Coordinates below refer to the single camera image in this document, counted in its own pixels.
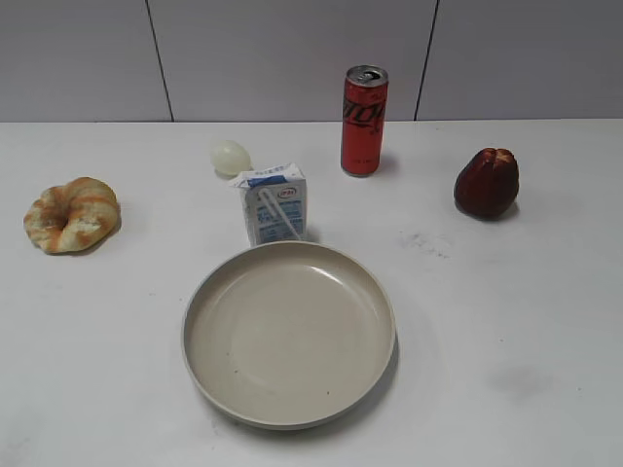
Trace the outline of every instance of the donut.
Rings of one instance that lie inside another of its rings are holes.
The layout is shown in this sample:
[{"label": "donut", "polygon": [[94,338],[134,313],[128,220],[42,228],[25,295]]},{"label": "donut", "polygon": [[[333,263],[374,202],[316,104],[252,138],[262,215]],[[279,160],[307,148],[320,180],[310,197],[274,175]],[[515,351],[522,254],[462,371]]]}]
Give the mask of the donut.
[{"label": "donut", "polygon": [[89,177],[49,188],[23,218],[30,240],[50,254],[87,249],[107,236],[118,222],[115,192]]}]

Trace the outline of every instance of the soda can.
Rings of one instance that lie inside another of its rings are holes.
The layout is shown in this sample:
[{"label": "soda can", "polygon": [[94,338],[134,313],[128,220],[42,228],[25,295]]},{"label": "soda can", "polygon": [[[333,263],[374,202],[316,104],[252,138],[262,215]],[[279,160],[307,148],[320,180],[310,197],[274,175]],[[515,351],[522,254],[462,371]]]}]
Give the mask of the soda can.
[{"label": "soda can", "polygon": [[344,83],[342,169],[366,177],[379,168],[387,102],[387,72],[372,65],[353,66]]}]

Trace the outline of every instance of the plate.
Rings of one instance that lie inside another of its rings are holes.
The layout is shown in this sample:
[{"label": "plate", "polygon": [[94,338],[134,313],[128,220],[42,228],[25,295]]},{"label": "plate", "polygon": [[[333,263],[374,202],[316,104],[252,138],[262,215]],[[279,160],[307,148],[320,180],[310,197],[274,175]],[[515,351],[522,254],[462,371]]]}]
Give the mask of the plate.
[{"label": "plate", "polygon": [[247,250],[190,301],[184,359],[201,393],[250,425],[315,426],[382,376],[395,324],[389,299],[354,259],[315,243]]}]

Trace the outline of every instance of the egg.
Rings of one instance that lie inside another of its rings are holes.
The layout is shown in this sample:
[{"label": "egg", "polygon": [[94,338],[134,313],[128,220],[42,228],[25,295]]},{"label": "egg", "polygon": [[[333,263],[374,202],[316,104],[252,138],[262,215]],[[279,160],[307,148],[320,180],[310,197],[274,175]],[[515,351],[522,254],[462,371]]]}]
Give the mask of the egg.
[{"label": "egg", "polygon": [[235,177],[251,168],[249,153],[236,141],[218,143],[210,152],[210,160],[217,172],[229,177]]}]

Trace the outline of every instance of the white table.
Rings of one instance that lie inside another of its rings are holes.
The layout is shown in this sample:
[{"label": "white table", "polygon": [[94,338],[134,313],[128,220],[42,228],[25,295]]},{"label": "white table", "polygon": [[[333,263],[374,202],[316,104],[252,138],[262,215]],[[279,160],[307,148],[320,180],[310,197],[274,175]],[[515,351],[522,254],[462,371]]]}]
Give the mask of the white table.
[{"label": "white table", "polygon": [[[395,123],[369,179],[339,165],[340,124],[0,126],[0,466],[623,465],[623,121]],[[296,162],[313,234],[370,268],[394,305],[394,378],[297,434],[233,424],[182,363],[186,303],[248,246],[207,148]],[[487,146],[521,171],[519,211],[459,213]],[[81,175],[123,225],[47,256],[22,216]]]}]

